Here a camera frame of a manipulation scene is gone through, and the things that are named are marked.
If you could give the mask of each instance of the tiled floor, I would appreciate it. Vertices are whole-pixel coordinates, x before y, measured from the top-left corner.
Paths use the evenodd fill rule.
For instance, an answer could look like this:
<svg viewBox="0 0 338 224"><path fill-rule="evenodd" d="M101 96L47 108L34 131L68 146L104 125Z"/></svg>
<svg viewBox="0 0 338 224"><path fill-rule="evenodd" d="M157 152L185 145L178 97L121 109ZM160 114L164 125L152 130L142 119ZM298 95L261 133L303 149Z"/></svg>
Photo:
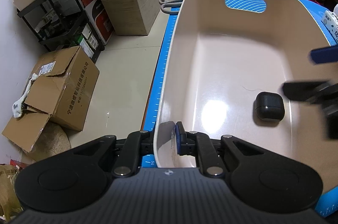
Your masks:
<svg viewBox="0 0 338 224"><path fill-rule="evenodd" d="M96 63L100 70L82 132L69 135L73 147L107 134L125 138L141 128L168 21L159 12L148 36L113 36Z"/></svg>

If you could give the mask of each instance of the tissue package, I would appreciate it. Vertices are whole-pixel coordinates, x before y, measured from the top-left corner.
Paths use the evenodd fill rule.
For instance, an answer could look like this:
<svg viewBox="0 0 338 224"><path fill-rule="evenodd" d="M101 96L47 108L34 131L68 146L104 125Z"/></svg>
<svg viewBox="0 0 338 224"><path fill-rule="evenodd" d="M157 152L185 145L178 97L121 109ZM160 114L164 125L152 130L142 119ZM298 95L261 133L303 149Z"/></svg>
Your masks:
<svg viewBox="0 0 338 224"><path fill-rule="evenodd" d="M333 36L335 41L338 42L338 19L336 15L333 12L327 10L322 17L322 22Z"/></svg>

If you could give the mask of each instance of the red box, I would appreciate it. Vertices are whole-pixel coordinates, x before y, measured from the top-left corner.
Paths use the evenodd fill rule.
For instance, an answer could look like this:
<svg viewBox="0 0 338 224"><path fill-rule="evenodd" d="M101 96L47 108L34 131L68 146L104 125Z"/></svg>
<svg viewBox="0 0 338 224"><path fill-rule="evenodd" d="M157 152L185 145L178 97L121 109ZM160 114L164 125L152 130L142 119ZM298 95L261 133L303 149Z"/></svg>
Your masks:
<svg viewBox="0 0 338 224"><path fill-rule="evenodd" d="M10 165L12 165L12 166L18 166L19 168L26 168L28 166L28 164L26 164L26 163L22 163L22 162L13 160L13 159L11 159Z"/></svg>
<svg viewBox="0 0 338 224"><path fill-rule="evenodd" d="M109 20L108 14L104 9L101 0L81 0L84 9L93 23L96 32L106 45L109 37L112 35L114 28Z"/></svg>

